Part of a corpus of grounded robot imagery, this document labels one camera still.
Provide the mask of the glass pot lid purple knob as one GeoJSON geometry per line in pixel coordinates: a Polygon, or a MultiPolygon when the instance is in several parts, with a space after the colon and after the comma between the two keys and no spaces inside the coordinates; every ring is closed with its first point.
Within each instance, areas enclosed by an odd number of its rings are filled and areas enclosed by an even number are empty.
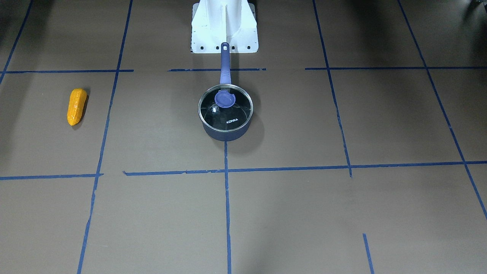
{"type": "Polygon", "coordinates": [[[247,130],[254,104],[244,89],[233,84],[219,84],[203,93],[197,110],[205,130],[230,134],[247,130]]]}

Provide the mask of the yellow toy corn cob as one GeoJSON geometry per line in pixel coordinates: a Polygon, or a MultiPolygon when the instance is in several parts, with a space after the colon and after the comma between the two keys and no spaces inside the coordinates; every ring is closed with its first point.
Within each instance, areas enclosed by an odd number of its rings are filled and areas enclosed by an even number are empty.
{"type": "Polygon", "coordinates": [[[87,97],[88,94],[84,89],[77,88],[72,90],[67,110],[67,122],[69,125],[75,126],[82,119],[87,97]]]}

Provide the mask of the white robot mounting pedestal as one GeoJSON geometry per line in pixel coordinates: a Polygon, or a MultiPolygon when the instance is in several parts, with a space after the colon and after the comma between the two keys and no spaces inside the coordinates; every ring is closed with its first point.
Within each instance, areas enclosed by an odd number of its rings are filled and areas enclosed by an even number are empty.
{"type": "Polygon", "coordinates": [[[256,8],[247,0],[200,0],[193,4],[190,50],[216,54],[227,42],[231,53],[259,49],[256,8]]]}

